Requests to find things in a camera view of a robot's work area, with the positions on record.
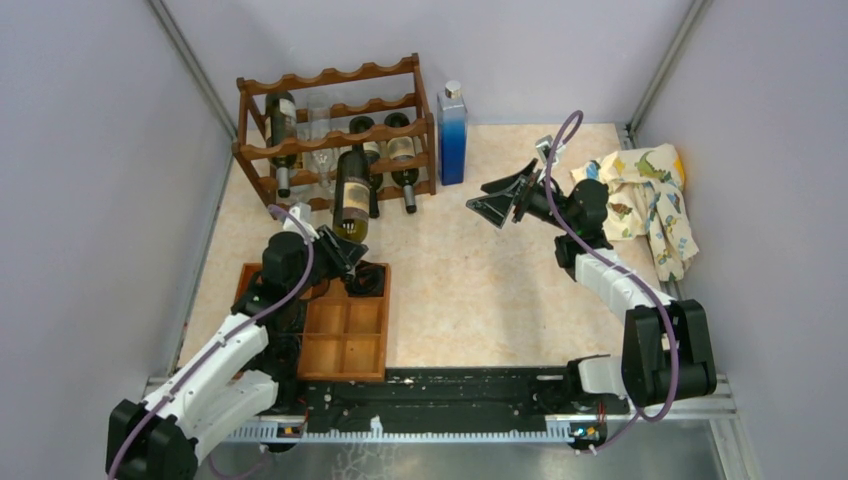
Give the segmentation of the tall green wine bottle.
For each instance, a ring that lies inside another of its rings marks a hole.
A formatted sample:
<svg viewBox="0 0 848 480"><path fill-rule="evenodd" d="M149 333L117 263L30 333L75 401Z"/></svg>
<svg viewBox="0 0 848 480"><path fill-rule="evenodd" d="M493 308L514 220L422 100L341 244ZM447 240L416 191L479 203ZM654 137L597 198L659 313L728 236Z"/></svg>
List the tall green wine bottle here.
<svg viewBox="0 0 848 480"><path fill-rule="evenodd" d="M332 228L340 237L362 243L368 233L370 210L369 165L361 147L338 159Z"/></svg>

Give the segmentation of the blue square glass bottle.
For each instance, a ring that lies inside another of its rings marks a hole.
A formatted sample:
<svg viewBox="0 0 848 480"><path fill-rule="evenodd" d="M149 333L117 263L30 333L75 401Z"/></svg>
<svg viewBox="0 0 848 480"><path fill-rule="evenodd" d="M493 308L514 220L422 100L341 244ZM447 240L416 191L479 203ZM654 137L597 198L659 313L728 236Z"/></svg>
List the blue square glass bottle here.
<svg viewBox="0 0 848 480"><path fill-rule="evenodd" d="M465 177L467 108L459 81L445 84L437 106L439 178L443 186L460 184Z"/></svg>

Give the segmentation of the green wine bottle white label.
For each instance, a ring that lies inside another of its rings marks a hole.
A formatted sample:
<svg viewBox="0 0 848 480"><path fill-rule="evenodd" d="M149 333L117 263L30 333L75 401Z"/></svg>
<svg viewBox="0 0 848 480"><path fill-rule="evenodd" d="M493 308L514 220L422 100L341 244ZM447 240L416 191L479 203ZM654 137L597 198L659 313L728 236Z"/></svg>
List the green wine bottle white label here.
<svg viewBox="0 0 848 480"><path fill-rule="evenodd" d="M353 134L364 133L375 126L375 121L367 115L359 115L353 117L349 122L349 131ZM361 151L367 159L369 168L369 185L370 185L370 200L369 200L369 216L372 219L380 217L380 207L378 193L383 185L383 174L375 173L374 166L377 164L382 155L382 150L376 141L364 142L355 147Z"/></svg>

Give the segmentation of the green wine bottle dark label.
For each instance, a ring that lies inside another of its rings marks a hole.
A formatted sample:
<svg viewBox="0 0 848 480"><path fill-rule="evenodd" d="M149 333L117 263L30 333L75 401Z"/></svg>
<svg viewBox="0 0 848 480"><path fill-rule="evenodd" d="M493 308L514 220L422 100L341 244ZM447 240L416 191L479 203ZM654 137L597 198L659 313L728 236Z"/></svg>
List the green wine bottle dark label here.
<svg viewBox="0 0 848 480"><path fill-rule="evenodd" d="M410 124L406 114L395 112L385 117L384 123L391 128L401 128ZM416 156L415 144L410 136L392 138L387 142L387 150L393 163L403 163L412 160ZM408 214L417 212L414 187L419 179L419 170L409 168L393 171L393 181L402 189L405 210Z"/></svg>

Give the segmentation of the clear liquor bottle black cap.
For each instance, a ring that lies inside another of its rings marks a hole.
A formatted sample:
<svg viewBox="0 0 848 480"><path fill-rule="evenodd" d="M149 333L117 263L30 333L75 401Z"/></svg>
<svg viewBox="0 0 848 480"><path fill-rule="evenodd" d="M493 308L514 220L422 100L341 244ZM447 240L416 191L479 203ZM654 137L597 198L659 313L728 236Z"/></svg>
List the clear liquor bottle black cap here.
<svg viewBox="0 0 848 480"><path fill-rule="evenodd" d="M294 184L294 179L302 174L303 172L309 172L309 167L307 165L307 161L304 159L303 153L298 153L294 157L294 163L292 164L289 170L289 183L290 183L290 202L292 204L299 202L308 204L311 199L311 185L310 184Z"/></svg>

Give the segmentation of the clear tall glass bottle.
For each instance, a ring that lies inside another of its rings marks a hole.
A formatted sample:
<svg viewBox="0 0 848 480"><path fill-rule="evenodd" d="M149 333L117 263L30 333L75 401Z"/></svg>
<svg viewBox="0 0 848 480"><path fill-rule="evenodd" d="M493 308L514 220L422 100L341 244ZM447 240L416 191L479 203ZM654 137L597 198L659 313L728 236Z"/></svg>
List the clear tall glass bottle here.
<svg viewBox="0 0 848 480"><path fill-rule="evenodd" d="M307 96L310 139L322 141L330 132L331 104L324 93L312 93ZM329 172L332 163L332 150L320 149L311 152L314 169L319 177L319 186L327 191L332 187Z"/></svg>

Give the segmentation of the dark bottle brown label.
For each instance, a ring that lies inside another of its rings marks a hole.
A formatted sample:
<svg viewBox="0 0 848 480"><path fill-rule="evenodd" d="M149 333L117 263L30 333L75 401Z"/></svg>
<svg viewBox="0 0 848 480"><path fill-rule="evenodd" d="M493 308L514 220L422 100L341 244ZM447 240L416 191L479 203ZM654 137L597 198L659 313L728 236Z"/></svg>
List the dark bottle brown label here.
<svg viewBox="0 0 848 480"><path fill-rule="evenodd" d="M294 98L288 91L271 93L265 97L265 140L267 147L281 144L288 138L297 137L297 114ZM272 156L270 165L274 168L277 182L277 196L288 198L291 195L291 170L297 155Z"/></svg>

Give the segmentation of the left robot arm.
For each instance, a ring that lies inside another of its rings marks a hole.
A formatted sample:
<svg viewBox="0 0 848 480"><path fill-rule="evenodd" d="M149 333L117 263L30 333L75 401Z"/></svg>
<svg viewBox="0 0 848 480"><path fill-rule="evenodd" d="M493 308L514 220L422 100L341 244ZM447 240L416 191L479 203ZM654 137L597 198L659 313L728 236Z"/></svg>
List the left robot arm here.
<svg viewBox="0 0 848 480"><path fill-rule="evenodd" d="M191 479L249 418L269 408L292 411L298 384L253 362L271 354L273 338L285 331L278 320L300 309L307 290L352 276L368 250L328 226L273 235L252 285L212 338L143 400L123 400L112 410L108 478Z"/></svg>

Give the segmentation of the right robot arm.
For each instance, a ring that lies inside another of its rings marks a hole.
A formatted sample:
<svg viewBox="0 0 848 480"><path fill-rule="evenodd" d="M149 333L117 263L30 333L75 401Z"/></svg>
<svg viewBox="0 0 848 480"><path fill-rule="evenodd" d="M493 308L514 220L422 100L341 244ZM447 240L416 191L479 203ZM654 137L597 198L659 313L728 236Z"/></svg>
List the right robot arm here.
<svg viewBox="0 0 848 480"><path fill-rule="evenodd" d="M609 199L605 185L584 179L564 195L530 162L481 189L482 195L466 206L497 228L527 215L562 228L554 240L559 267L624 325L620 355L577 361L578 375L563 385L569 408L588 412L603 394L627 397L645 408L715 392L718 378L704 308L651 287L624 264L603 230Z"/></svg>

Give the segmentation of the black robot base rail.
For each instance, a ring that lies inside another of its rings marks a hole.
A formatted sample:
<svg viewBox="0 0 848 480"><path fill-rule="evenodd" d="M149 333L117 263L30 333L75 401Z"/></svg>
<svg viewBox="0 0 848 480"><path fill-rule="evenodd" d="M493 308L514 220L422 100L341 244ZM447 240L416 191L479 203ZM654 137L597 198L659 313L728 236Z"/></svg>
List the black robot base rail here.
<svg viewBox="0 0 848 480"><path fill-rule="evenodd" d="M550 415L628 414L613 394L582 391L573 366L389 368L377 382L284 383L271 415L306 416L313 434L541 432Z"/></svg>

